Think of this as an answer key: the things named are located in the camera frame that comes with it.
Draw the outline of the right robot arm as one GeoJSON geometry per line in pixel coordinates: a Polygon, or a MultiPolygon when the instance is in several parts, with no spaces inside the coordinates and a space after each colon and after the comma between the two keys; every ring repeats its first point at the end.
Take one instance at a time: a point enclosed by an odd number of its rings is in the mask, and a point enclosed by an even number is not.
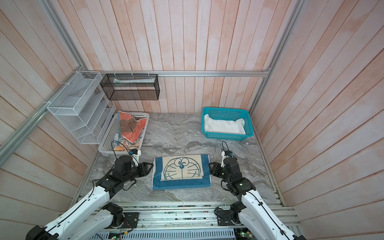
{"type": "Polygon", "coordinates": [[[238,198],[229,210],[214,210],[220,226],[245,226],[257,240],[304,240],[291,231],[269,208],[256,187],[243,177],[237,158],[210,163],[210,173],[226,183],[227,190],[238,198]]]}

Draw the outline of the white towel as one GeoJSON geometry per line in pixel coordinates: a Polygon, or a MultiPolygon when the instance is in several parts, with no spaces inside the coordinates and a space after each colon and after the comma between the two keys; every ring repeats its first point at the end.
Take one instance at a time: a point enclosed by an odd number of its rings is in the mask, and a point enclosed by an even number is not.
{"type": "Polygon", "coordinates": [[[204,131],[209,133],[222,133],[245,135],[245,120],[238,119],[236,121],[214,120],[208,114],[204,115],[204,131]]]}

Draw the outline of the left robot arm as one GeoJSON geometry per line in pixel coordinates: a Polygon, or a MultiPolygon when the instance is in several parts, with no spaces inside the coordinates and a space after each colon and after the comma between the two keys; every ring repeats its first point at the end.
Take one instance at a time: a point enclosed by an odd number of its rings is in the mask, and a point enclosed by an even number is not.
{"type": "Polygon", "coordinates": [[[126,223],[123,209],[110,202],[126,182],[135,184],[137,178],[147,176],[152,163],[138,163],[139,155],[116,158],[113,167],[93,188],[64,214],[44,227],[35,226],[27,240],[88,240],[102,229],[121,229],[126,223]]]}

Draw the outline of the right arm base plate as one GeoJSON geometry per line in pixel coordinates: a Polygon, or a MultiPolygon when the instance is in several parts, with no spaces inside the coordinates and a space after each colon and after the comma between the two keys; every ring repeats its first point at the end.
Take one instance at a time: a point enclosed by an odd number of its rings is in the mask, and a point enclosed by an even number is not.
{"type": "Polygon", "coordinates": [[[256,227],[257,222],[251,217],[250,212],[246,209],[240,210],[223,210],[217,208],[214,210],[214,214],[217,216],[219,226],[245,226],[245,227],[256,227]]]}

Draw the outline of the red orange towel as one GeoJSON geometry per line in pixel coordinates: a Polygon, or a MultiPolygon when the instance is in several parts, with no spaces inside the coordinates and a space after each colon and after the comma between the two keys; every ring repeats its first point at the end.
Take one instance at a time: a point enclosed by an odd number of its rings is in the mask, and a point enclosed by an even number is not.
{"type": "Polygon", "coordinates": [[[130,143],[135,143],[147,124],[147,118],[137,119],[129,113],[119,112],[119,124],[121,137],[130,143]]]}

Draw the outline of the teal plastic basket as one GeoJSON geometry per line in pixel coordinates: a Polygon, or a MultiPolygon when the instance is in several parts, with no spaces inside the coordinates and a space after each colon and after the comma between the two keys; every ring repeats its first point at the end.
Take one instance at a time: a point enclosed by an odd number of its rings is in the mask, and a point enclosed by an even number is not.
{"type": "Polygon", "coordinates": [[[205,107],[202,111],[202,122],[201,122],[202,132],[205,134],[206,138],[211,139],[222,139],[222,140],[236,140],[243,141],[246,138],[250,138],[254,135],[253,125],[251,117],[246,110],[242,109],[227,109],[227,108],[212,108],[205,107]],[[238,119],[245,120],[245,135],[234,135],[234,134],[222,134],[222,133],[209,133],[204,131],[204,115],[208,114],[214,120],[228,120],[236,121],[238,119]]]}

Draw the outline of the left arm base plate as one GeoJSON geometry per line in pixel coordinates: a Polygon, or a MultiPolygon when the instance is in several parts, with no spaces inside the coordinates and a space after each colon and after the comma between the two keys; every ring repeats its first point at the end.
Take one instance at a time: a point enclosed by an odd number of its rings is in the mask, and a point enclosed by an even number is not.
{"type": "Polygon", "coordinates": [[[111,215],[112,220],[105,228],[128,228],[135,229],[138,225],[139,212],[114,213],[111,215]]]}

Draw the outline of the blue patterned towel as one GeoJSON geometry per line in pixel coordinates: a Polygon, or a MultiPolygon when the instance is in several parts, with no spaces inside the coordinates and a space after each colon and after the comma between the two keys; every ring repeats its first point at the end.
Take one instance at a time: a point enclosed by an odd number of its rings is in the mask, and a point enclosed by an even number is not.
{"type": "Polygon", "coordinates": [[[210,188],[207,154],[158,157],[154,160],[153,190],[210,188]]]}

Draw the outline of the white laundry basket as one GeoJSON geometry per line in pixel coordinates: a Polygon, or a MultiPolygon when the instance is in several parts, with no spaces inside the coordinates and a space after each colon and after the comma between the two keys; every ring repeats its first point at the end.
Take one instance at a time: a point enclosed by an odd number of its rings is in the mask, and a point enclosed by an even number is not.
{"type": "MultiPolygon", "coordinates": [[[[123,153],[127,152],[127,151],[123,151],[123,152],[115,151],[114,146],[113,146],[113,142],[117,141],[118,139],[121,138],[120,124],[119,124],[119,112],[112,118],[111,123],[108,126],[104,137],[102,138],[102,142],[99,145],[99,152],[100,153],[103,153],[103,154],[113,154],[113,153],[123,154],[123,153]]],[[[150,115],[148,113],[129,113],[129,114],[136,117],[137,119],[147,118],[147,124],[146,124],[144,130],[142,131],[142,134],[140,135],[140,138],[139,138],[141,140],[140,146],[138,148],[138,150],[139,150],[139,149],[141,149],[142,144],[143,144],[143,140],[144,140],[144,136],[145,136],[147,126],[149,123],[150,115]]]]}

